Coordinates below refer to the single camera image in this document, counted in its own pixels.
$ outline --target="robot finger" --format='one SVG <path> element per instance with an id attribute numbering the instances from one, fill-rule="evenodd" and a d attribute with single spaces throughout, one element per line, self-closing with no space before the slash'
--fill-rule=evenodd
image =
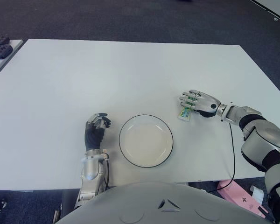
<path id="1" fill-rule="evenodd" d="M 185 103 L 185 102 L 181 102 L 181 105 L 184 106 L 184 107 L 187 107 L 187 108 L 191 108 L 193 109 L 193 107 L 195 106 L 195 104 L 189 104 L 189 103 Z"/>
<path id="2" fill-rule="evenodd" d="M 95 113 L 87 120 L 87 123 L 88 124 L 95 123 L 99 117 L 100 117 L 99 113 Z"/>
<path id="3" fill-rule="evenodd" d="M 202 93 L 202 92 L 200 92 L 200 91 L 198 91 L 198 90 L 190 90 L 189 92 L 192 93 L 192 94 L 194 94 L 194 95 L 197 96 L 197 97 L 200 97 L 200 96 L 201 96 L 201 93 Z"/>
<path id="4" fill-rule="evenodd" d="M 187 96 L 187 97 L 192 98 L 192 99 L 195 99 L 195 97 L 197 96 L 197 95 L 195 95 L 195 94 L 193 94 L 191 92 L 183 92 L 182 94 L 184 96 Z"/>
<path id="5" fill-rule="evenodd" d="M 193 103 L 193 101 L 197 101 L 196 99 L 189 99 L 188 97 L 179 97 L 180 100 L 182 101 L 186 101 L 186 102 L 189 102 L 189 103 Z"/>
<path id="6" fill-rule="evenodd" d="M 106 118 L 106 117 L 102 117 L 102 119 L 105 121 L 105 126 L 106 127 L 110 127 L 111 121 L 110 119 Z"/>

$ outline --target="paper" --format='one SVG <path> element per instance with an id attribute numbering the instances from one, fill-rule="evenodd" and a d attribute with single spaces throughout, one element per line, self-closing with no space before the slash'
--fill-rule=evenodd
<path id="1" fill-rule="evenodd" d="M 252 197 L 259 203 L 262 205 L 262 201 L 263 201 L 263 191 L 261 189 L 258 189 L 255 186 L 251 186 L 250 187 L 250 191 L 253 192 Z"/>

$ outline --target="cable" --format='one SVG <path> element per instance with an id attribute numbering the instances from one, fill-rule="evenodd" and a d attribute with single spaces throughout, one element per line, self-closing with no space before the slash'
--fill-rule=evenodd
<path id="1" fill-rule="evenodd" d="M 224 187 L 221 187 L 221 188 L 218 188 L 218 189 L 215 189 L 215 190 L 211 190 L 211 191 L 207 191 L 208 193 L 210 192 L 213 192 L 213 191 L 217 191 L 217 190 L 221 190 L 223 188 L 226 188 L 229 184 L 231 184 L 231 182 L 233 181 L 234 179 L 234 175 L 235 175 L 235 154 L 234 154 L 234 144 L 233 144 L 233 136 L 232 136 L 232 129 L 231 129 L 231 125 L 229 123 L 229 127 L 230 127 L 230 134 L 231 134 L 231 141 L 232 141 L 232 150 L 233 150 L 233 175 L 232 175 L 232 179 L 230 180 L 230 182 L 225 185 Z"/>
<path id="2" fill-rule="evenodd" d="M 110 188 L 109 188 L 109 173 L 110 173 L 110 170 L 109 170 L 109 161 L 107 161 L 107 170 L 108 170 L 108 175 L 107 175 L 107 182 L 105 181 L 105 183 L 106 183 L 105 190 L 110 189 Z"/>
<path id="3" fill-rule="evenodd" d="M 105 190 L 107 190 L 107 189 L 110 189 L 109 188 L 109 171 L 110 171 L 110 169 L 109 169 L 109 161 L 108 160 L 106 160 L 106 162 L 107 162 L 107 171 L 108 171 L 108 175 L 107 175 L 107 181 L 106 181 L 106 179 L 104 178 L 104 182 L 105 182 L 105 184 L 106 184 L 106 187 L 105 187 Z"/>

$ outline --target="robotic arm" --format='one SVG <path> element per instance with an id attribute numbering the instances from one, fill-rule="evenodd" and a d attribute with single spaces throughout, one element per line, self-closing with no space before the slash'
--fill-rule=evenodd
<path id="1" fill-rule="evenodd" d="M 221 104 L 216 98 L 197 90 L 184 92 L 181 105 L 204 117 L 218 115 L 221 121 L 238 125 L 244 135 L 243 157 L 259 171 L 265 172 L 268 205 L 280 222 L 280 129 L 247 106 Z"/>
<path id="2" fill-rule="evenodd" d="M 96 113 L 91 116 L 85 126 L 86 153 L 82 159 L 82 187 L 78 194 L 75 208 L 85 204 L 94 196 L 105 191 L 105 168 L 103 161 L 108 161 L 109 155 L 100 149 L 105 128 L 110 127 L 111 121 L 106 113 Z"/>

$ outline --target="pink bag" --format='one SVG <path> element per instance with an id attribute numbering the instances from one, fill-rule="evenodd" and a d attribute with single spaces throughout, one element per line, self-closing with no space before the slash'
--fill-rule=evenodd
<path id="1" fill-rule="evenodd" d="M 220 181 L 217 189 L 226 186 L 229 182 L 230 180 Z M 267 210 L 261 206 L 261 204 L 259 204 L 235 181 L 232 181 L 226 188 L 218 190 L 218 192 L 226 201 L 237 204 L 238 206 L 247 209 L 263 218 L 265 218 L 263 212 L 266 214 L 268 213 Z"/>

